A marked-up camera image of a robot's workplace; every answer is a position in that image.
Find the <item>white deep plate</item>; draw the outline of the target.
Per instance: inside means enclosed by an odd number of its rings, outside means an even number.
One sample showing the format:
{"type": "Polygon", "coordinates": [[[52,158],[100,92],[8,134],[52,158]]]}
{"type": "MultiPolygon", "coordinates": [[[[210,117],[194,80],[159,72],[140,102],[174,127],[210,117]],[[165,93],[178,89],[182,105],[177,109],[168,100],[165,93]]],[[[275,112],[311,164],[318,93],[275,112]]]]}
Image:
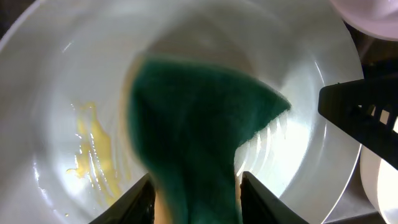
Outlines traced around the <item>white deep plate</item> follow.
{"type": "Polygon", "coordinates": [[[359,164],[369,201],[387,224],[397,224],[397,169],[364,146],[359,164]]]}

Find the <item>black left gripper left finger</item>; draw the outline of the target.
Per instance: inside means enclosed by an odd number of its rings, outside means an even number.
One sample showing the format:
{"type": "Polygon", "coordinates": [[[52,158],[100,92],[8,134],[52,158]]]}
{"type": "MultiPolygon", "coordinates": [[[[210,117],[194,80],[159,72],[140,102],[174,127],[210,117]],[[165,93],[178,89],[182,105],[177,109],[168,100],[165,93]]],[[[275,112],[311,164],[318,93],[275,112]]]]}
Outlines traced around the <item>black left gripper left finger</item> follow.
{"type": "Polygon", "coordinates": [[[154,205],[155,188],[146,174],[90,224],[153,224],[154,205]]]}

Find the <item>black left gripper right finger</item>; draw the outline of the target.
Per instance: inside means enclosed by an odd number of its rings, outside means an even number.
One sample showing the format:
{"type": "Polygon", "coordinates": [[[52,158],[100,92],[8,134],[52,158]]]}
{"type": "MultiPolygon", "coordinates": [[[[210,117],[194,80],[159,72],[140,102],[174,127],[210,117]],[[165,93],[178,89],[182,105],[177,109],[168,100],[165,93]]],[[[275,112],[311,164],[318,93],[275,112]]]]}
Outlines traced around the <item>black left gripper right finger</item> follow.
{"type": "Polygon", "coordinates": [[[308,224],[248,171],[241,182],[241,208],[244,224],[308,224]]]}

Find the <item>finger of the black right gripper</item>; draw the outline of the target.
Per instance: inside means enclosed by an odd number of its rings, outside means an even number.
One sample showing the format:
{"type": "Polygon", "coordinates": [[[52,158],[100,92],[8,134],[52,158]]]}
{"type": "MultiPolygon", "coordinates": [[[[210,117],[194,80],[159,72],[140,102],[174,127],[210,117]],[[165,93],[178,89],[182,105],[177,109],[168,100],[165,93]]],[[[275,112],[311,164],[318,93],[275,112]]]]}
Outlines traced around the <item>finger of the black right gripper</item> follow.
{"type": "Polygon", "coordinates": [[[323,87],[318,112],[397,168],[397,78],[362,79],[323,87]]]}

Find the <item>pinkish white plate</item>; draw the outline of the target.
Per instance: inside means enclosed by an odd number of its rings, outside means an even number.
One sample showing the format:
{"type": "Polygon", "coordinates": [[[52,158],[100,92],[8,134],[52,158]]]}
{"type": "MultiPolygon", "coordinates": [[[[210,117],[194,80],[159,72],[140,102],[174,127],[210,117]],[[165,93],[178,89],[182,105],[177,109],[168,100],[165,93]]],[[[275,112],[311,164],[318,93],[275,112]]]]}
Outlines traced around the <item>pinkish white plate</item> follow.
{"type": "Polygon", "coordinates": [[[397,41],[397,0],[330,0],[355,29],[372,37],[397,41]]]}

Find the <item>white plate with yellow stain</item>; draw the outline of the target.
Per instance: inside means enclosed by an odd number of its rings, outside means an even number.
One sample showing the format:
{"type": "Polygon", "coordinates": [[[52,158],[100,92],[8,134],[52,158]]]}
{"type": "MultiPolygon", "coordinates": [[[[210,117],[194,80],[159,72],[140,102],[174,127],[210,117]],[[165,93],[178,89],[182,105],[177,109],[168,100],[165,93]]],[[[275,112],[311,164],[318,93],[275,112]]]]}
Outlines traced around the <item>white plate with yellow stain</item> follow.
{"type": "Polygon", "coordinates": [[[236,174],[327,219],[361,145],[318,113],[319,92],[363,77],[328,1],[36,1],[1,40],[2,223],[89,223],[145,175],[121,100],[147,52],[241,70],[286,97],[290,111],[237,150],[236,174]]]}

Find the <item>green and yellow sponge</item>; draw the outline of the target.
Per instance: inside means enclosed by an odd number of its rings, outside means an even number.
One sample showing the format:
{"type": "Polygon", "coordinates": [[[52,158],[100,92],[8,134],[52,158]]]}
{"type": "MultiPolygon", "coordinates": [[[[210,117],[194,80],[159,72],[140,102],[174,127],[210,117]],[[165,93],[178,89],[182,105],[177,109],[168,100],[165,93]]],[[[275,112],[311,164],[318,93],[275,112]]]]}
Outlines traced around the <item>green and yellow sponge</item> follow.
{"type": "Polygon", "coordinates": [[[290,103],[265,83],[208,63],[141,55],[123,87],[123,125],[167,223],[241,223],[236,150],[290,103]]]}

